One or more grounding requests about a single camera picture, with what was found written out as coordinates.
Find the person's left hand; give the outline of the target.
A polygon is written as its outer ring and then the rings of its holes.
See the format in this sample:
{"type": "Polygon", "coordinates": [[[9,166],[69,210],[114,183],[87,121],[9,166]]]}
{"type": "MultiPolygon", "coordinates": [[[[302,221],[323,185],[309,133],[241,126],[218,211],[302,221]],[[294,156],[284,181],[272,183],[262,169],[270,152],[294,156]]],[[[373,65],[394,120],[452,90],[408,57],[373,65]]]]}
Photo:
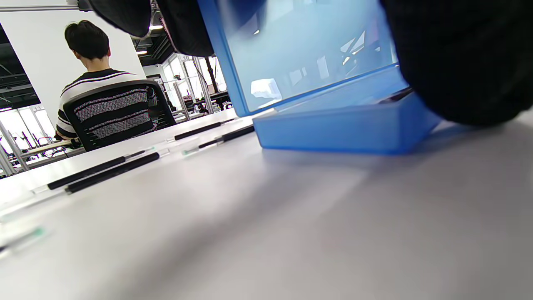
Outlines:
{"type": "MultiPolygon", "coordinates": [[[[391,30],[401,73],[430,110],[489,127],[532,107],[531,0],[369,0],[391,30]]],[[[88,0],[99,17],[144,38],[152,0],[88,0]]],[[[177,53],[214,55],[200,0],[155,0],[177,53]],[[185,37],[185,27],[200,37],[185,37]]]]}

